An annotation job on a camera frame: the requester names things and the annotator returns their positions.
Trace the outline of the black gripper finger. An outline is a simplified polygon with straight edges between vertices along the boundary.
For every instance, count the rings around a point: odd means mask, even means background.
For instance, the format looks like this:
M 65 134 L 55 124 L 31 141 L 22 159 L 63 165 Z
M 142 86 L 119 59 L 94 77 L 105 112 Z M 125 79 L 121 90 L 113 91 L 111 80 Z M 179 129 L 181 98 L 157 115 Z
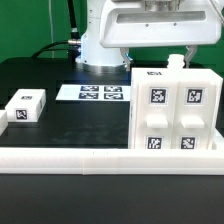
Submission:
M 125 62 L 126 71 L 129 71 L 130 70 L 130 64 L 131 64 L 129 56 L 128 56 L 129 49 L 128 48 L 121 48 L 120 53 L 121 53 L 121 56 L 122 56 L 122 58 Z
M 187 49 L 187 52 L 184 56 L 184 59 L 185 59 L 185 64 L 189 65 L 190 61 L 193 59 L 193 57 L 197 53 L 198 46 L 197 45 L 188 45 L 186 47 L 186 49 Z

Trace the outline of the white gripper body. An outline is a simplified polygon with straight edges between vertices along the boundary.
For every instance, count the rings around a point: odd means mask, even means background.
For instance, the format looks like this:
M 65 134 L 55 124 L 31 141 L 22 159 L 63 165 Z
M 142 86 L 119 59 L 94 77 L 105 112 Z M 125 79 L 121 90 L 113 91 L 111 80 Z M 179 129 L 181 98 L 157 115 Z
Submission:
M 100 21 L 104 47 L 215 44 L 223 0 L 106 0 Z

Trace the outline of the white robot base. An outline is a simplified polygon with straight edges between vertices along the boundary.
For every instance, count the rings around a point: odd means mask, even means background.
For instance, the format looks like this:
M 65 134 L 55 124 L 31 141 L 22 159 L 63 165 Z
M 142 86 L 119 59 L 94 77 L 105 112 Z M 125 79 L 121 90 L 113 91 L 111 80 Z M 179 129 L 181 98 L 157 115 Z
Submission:
M 87 0 L 87 29 L 81 37 L 81 54 L 76 66 L 95 73 L 126 71 L 119 48 L 104 48 L 100 44 L 100 18 L 106 0 Z

